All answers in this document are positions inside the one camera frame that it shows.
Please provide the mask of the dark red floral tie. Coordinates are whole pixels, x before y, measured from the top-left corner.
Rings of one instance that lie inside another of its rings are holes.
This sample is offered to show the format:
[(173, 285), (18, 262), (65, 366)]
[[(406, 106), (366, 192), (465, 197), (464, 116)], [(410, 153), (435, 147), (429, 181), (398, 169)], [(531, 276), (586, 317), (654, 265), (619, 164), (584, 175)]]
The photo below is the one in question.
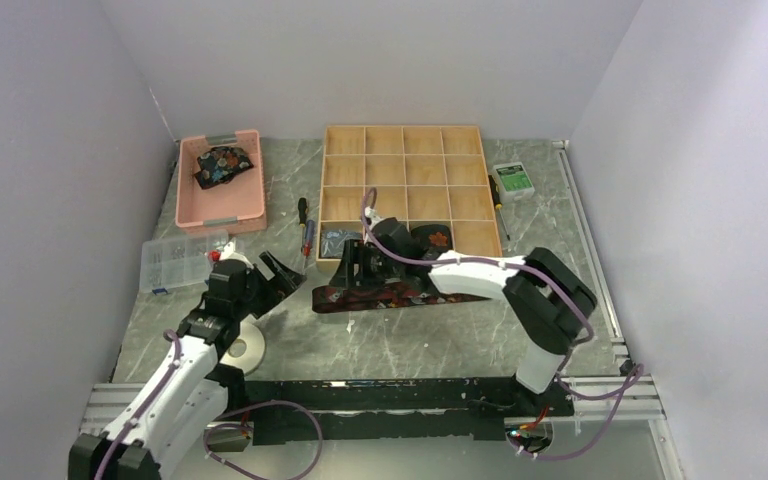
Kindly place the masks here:
[(311, 309), (318, 314), (332, 314), (486, 300), (487, 297), (473, 294), (441, 293), (431, 283), (410, 281), (351, 283), (334, 280), (312, 290)]

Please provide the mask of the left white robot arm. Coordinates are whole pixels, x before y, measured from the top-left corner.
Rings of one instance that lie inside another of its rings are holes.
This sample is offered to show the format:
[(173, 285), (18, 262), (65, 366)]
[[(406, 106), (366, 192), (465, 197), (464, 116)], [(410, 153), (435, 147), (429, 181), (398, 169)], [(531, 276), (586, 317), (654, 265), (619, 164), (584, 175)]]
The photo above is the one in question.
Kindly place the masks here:
[(270, 252), (259, 258), (270, 278), (237, 253), (213, 264), (199, 303), (164, 332), (170, 348), (161, 365), (100, 433), (75, 440), (67, 478), (167, 479), (210, 422), (245, 411), (245, 374), (221, 359), (247, 317), (269, 313), (306, 279)]

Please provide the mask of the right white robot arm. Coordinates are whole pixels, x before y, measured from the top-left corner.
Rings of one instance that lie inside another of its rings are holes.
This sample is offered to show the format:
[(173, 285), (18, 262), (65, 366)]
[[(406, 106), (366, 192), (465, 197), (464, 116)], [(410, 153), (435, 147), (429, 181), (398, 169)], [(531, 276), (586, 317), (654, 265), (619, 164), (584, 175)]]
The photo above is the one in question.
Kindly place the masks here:
[(574, 348), (593, 336), (595, 294), (546, 248), (512, 257), (466, 255), (454, 250), (446, 228), (410, 230), (394, 218), (374, 222), (342, 248), (336, 271), (314, 291), (317, 312), (506, 301), (527, 335), (510, 391), (524, 415), (548, 404), (550, 384)]

